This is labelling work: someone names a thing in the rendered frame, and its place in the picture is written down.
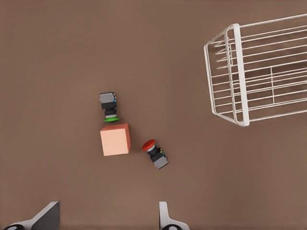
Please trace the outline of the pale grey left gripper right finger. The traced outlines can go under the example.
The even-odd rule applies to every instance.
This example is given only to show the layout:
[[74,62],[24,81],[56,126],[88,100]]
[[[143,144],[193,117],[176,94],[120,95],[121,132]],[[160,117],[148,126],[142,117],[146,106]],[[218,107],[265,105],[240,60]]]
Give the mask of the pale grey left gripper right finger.
[[168,213],[167,202],[159,202],[159,230],[189,230],[189,226],[174,219]]

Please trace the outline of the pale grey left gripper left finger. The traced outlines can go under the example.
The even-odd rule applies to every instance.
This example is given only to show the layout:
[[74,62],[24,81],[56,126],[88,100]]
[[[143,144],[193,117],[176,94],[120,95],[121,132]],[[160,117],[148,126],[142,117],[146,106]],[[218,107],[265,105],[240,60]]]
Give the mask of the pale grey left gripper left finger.
[[33,218],[13,223],[3,230],[58,230],[60,225],[60,202],[52,201]]

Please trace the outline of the salmon pink cube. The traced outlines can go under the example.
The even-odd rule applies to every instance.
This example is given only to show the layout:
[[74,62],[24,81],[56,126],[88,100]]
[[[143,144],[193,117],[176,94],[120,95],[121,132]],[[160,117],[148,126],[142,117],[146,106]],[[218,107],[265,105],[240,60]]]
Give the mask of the salmon pink cube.
[[100,131],[103,155],[128,154],[131,147],[128,124],[108,125]]

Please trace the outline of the red button switch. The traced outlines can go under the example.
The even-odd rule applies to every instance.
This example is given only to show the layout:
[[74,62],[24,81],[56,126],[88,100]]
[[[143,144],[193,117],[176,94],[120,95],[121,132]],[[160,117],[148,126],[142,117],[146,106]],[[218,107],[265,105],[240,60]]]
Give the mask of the red button switch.
[[160,147],[156,146],[154,139],[145,142],[142,146],[142,150],[147,152],[157,169],[161,169],[168,164],[166,155]]

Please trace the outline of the green button switch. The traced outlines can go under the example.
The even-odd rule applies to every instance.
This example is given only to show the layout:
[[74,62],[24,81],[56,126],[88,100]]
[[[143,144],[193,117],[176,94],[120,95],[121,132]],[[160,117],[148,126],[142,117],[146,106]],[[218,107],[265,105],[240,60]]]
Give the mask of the green button switch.
[[114,92],[105,92],[99,94],[101,109],[104,110],[104,122],[115,122],[119,120],[117,116],[117,98]]

